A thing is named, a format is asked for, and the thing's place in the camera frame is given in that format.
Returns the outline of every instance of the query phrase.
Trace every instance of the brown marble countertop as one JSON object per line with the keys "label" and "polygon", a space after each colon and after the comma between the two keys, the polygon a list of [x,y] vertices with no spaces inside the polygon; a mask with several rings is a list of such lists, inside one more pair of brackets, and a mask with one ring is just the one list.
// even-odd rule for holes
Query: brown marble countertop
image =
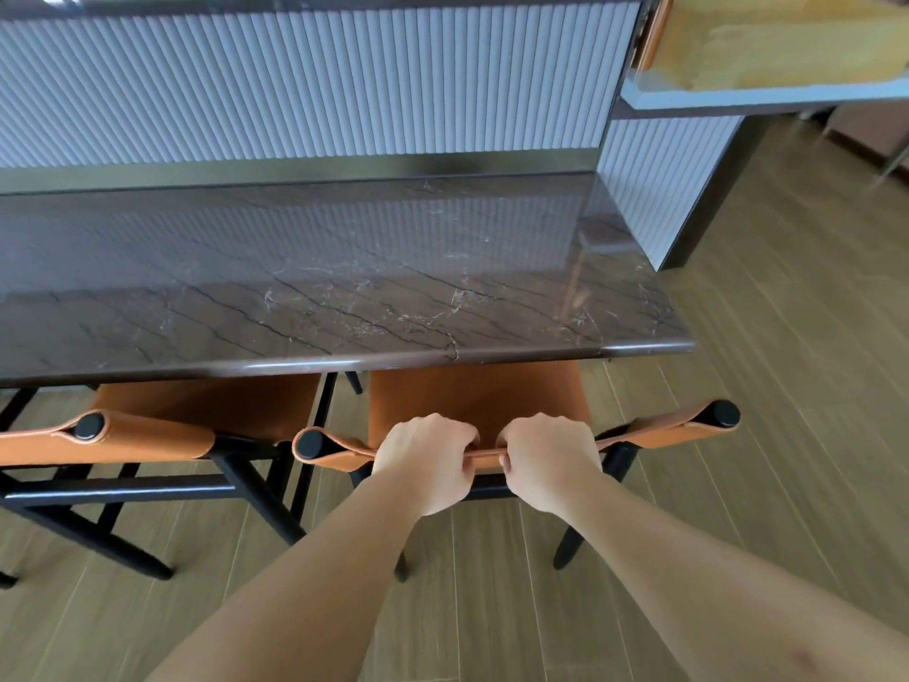
{"label": "brown marble countertop", "polygon": [[684,352],[596,174],[0,197],[0,385]]}

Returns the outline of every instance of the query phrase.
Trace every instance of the dining chair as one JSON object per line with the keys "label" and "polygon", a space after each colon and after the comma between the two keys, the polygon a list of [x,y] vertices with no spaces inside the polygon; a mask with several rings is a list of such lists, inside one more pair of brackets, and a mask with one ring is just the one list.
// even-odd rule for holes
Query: dining chair
{"label": "dining chair", "polygon": [[[507,423],[535,413],[591,422],[580,368],[574,361],[376,371],[369,382],[368,439],[334,435],[314,423],[294,439],[294,455],[305,464],[347,472],[356,487],[369,477],[375,451],[392,427],[430,413],[472,423],[479,431],[479,445],[466,453],[473,458],[477,474],[464,500],[514,496],[499,464],[506,450],[496,447]],[[621,482],[638,450],[728,433],[740,418],[735,404],[713,400],[634,419],[595,436],[602,470]],[[568,565],[583,543],[581,535],[568,527],[555,552],[555,569]],[[406,579],[403,555],[394,573],[400,581]]]}
{"label": "dining chair", "polygon": [[[313,423],[324,425],[336,374],[325,376]],[[291,506],[283,498],[294,463],[291,441],[305,426],[319,375],[214,378],[97,387],[88,409],[66,423],[9,431],[34,396],[23,388],[0,413],[0,506],[158,579],[174,570],[113,533],[126,502],[243,497],[289,545],[300,526],[312,467],[304,466]],[[146,463],[211,460],[219,474],[140,476]],[[270,464],[263,476],[256,460]],[[113,478],[89,478],[94,465],[120,465]],[[21,467],[55,467],[48,480],[17,480]],[[103,504],[93,522],[74,504]],[[0,587],[16,578],[0,575]]]}

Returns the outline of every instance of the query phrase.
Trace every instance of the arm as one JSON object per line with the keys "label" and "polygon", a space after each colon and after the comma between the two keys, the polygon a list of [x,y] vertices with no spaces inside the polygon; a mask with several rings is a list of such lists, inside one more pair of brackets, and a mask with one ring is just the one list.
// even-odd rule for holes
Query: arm
{"label": "arm", "polygon": [[227,600],[149,682],[356,680],[403,544],[422,515],[461,500],[467,423],[397,424],[372,476],[312,534]]}
{"label": "arm", "polygon": [[693,679],[905,679],[909,639],[627,491],[586,424],[538,414],[502,436],[508,485],[590,542]]}

